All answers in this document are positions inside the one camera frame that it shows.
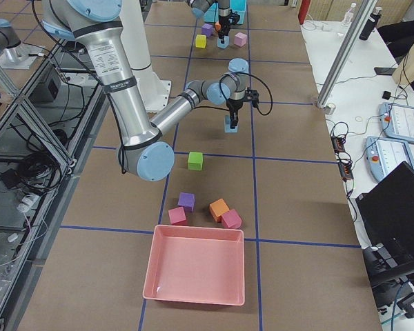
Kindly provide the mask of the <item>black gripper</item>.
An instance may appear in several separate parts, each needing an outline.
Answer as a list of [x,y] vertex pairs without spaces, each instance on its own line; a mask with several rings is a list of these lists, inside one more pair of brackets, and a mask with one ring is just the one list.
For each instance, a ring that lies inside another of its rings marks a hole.
[[221,24],[221,30],[218,33],[218,43],[224,44],[229,42],[228,33],[232,25],[236,25],[240,20],[238,12],[233,12],[231,9],[219,9],[218,22]]
[[246,102],[250,102],[252,107],[259,109],[258,91],[247,88],[240,92],[234,93],[229,99],[227,99],[226,105],[229,111],[229,115],[227,115],[227,129],[231,129],[230,117],[233,118],[233,127],[236,128],[238,126],[238,112]]

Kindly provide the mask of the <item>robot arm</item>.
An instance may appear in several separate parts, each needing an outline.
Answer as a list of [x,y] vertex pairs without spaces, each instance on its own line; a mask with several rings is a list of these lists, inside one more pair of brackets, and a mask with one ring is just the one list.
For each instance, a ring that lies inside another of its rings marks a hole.
[[217,45],[227,48],[229,45],[229,32],[232,25],[236,25],[240,20],[240,15],[233,12],[229,0],[187,0],[186,4],[191,8],[192,13],[197,17],[202,17],[214,3],[217,4],[218,24],[215,28],[218,35]]
[[148,117],[140,89],[121,41],[122,1],[44,1],[41,25],[46,33],[86,47],[112,106],[120,136],[118,161],[122,171],[145,181],[164,179],[175,155],[162,136],[199,104],[208,100],[228,107],[231,128],[245,102],[257,106],[259,94],[248,86],[248,62],[236,58],[217,80],[194,80],[153,118]]

